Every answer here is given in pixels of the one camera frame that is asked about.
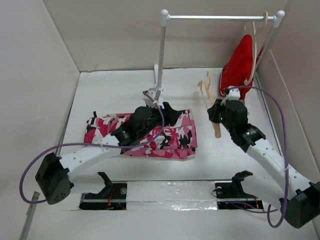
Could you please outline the red shorts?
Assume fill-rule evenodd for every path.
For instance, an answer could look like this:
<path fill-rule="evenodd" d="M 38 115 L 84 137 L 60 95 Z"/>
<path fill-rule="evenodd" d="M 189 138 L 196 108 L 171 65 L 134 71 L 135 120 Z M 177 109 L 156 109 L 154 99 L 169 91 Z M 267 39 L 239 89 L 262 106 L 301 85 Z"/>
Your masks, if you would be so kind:
<path fill-rule="evenodd" d="M 246 34 L 235 48 L 228 63 L 223 67 L 219 81 L 219 95 L 225 97 L 229 86 L 244 86 L 245 81 L 252 85 L 253 38 Z"/>

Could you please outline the beige hanger with red garment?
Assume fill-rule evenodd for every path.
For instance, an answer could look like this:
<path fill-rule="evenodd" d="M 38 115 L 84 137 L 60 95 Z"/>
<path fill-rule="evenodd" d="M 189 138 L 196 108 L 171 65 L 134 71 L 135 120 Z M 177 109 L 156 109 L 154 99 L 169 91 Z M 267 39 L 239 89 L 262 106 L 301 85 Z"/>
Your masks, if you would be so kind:
<path fill-rule="evenodd" d="M 255 69 L 256 69 L 256 62 L 257 62 L 257 36 L 258 34 L 262 33 L 264 31 L 264 28 L 268 22 L 269 13 L 265 11 L 263 13 L 263 23 L 256 29 L 255 22 L 252 21 L 252 34 L 250 35 L 252 38 L 252 67 L 251 67 L 251 73 L 248 79 L 244 80 L 244 85 L 249 86 L 254 77 Z"/>

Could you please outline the pink camouflage trousers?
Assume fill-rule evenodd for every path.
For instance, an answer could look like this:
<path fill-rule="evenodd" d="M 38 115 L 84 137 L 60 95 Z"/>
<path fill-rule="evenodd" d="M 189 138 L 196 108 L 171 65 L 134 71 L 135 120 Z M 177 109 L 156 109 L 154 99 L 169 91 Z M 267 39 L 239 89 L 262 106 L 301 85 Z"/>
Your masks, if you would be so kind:
<path fill-rule="evenodd" d="M 113 113 L 98 117 L 94 112 L 93 117 L 87 120 L 83 142 L 93 144 L 102 140 L 127 122 L 130 116 L 131 113 Z M 130 149 L 124 155 L 186 160 L 196 153 L 198 147 L 197 133 L 191 109 L 183 110 L 175 125 L 166 125 L 160 136 L 146 144 L 147 141 L 156 136 L 160 129 L 160 126 L 154 128 L 140 141 L 143 146 Z"/>

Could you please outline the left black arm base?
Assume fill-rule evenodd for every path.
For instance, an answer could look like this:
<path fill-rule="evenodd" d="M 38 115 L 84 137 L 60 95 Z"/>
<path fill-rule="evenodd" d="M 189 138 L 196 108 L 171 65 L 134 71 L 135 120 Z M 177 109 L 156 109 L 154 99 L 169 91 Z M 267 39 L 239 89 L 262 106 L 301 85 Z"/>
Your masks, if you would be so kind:
<path fill-rule="evenodd" d="M 97 173 L 104 181 L 100 192 L 82 193 L 79 209 L 84 211 L 122 211 L 127 209 L 128 183 L 112 182 L 105 172 Z"/>

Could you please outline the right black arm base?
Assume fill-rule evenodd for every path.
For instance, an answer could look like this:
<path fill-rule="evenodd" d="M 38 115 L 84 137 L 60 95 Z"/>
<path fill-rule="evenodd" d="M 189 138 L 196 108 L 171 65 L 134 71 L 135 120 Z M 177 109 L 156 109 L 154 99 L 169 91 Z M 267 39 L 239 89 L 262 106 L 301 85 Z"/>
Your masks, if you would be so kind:
<path fill-rule="evenodd" d="M 218 210 L 264 210 L 263 202 L 256 196 L 245 193 L 242 188 L 242 181 L 252 175 L 251 172 L 245 170 L 236 173 L 229 180 L 214 182 L 211 195 L 216 198 Z"/>

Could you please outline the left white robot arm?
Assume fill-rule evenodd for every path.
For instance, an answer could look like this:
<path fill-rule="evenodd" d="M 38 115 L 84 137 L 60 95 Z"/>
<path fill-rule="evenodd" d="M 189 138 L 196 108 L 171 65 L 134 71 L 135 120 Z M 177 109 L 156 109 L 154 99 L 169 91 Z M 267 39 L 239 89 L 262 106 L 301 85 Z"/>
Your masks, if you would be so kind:
<path fill-rule="evenodd" d="M 174 110 L 168 102 L 158 109 L 140 106 L 129 117 L 121 117 L 119 127 L 98 142 L 83 143 L 81 149 L 61 156 L 47 154 L 35 175 L 46 202 L 54 205 L 63 201 L 74 187 L 72 180 L 81 172 L 140 147 L 140 141 L 154 128 L 173 126 L 181 114 L 181 110 Z"/>

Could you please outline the beige wooden hanger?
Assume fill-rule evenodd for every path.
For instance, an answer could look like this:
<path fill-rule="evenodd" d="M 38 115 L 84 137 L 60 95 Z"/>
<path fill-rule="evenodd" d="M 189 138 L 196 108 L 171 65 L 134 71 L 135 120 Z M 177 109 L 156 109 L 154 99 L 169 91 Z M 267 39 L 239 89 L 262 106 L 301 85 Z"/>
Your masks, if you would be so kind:
<path fill-rule="evenodd" d="M 215 103 L 215 98 L 212 95 L 212 92 L 210 90 L 211 87 L 211 75 L 210 73 L 207 71 L 206 72 L 206 77 L 207 77 L 207 81 L 205 80 L 200 80 L 197 84 L 197 86 L 199 87 L 200 93 L 202 95 L 202 99 L 203 102 L 205 104 L 206 109 L 208 110 L 209 108 L 211 108 L 214 103 Z M 219 139 L 222 137 L 222 133 L 221 133 L 221 127 L 219 123 L 214 123 L 212 122 L 212 127 L 214 129 L 214 136 Z"/>

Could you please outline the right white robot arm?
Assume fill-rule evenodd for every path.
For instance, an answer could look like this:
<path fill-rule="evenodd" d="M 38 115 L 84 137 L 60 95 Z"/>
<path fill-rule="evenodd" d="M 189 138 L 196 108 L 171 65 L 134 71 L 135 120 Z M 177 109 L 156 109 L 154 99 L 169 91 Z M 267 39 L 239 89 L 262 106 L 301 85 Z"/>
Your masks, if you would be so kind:
<path fill-rule="evenodd" d="M 248 122 L 248 110 L 239 100 L 217 99 L 207 110 L 209 120 L 222 124 L 235 145 L 256 160 L 276 182 L 264 183 L 245 170 L 237 173 L 231 191 L 237 197 L 254 195 L 284 214 L 292 227 L 299 229 L 320 214 L 320 184 L 311 182 L 272 147 L 266 136 Z"/>

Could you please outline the white clothes rack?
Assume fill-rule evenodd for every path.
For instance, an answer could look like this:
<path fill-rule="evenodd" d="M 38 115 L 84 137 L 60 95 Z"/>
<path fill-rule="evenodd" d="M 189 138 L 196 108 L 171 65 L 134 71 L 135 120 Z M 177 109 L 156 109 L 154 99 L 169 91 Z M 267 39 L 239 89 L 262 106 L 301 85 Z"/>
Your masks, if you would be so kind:
<path fill-rule="evenodd" d="M 276 28 L 279 27 L 282 19 L 285 16 L 283 10 L 279 10 L 274 16 L 268 15 L 267 22 L 272 22 L 272 28 L 269 31 L 260 52 L 257 52 L 256 57 L 256 67 L 258 67 L 258 62 L 264 53 L 265 48 L 267 47 L 269 40 L 273 36 Z M 154 78 L 155 86 L 154 88 L 159 89 L 164 92 L 164 86 L 162 84 L 163 78 L 163 66 L 164 66 L 164 52 L 165 52 L 165 38 L 166 38 L 166 27 L 167 23 L 170 20 L 212 20 L 212 21 L 230 21 L 230 22 L 252 22 L 254 21 L 256 29 L 263 24 L 263 15 L 262 16 L 241 16 L 241 15 L 171 15 L 168 10 L 163 9 L 161 11 L 161 20 L 160 20 L 160 47 L 159 47 L 159 57 L 158 63 L 154 65 Z"/>

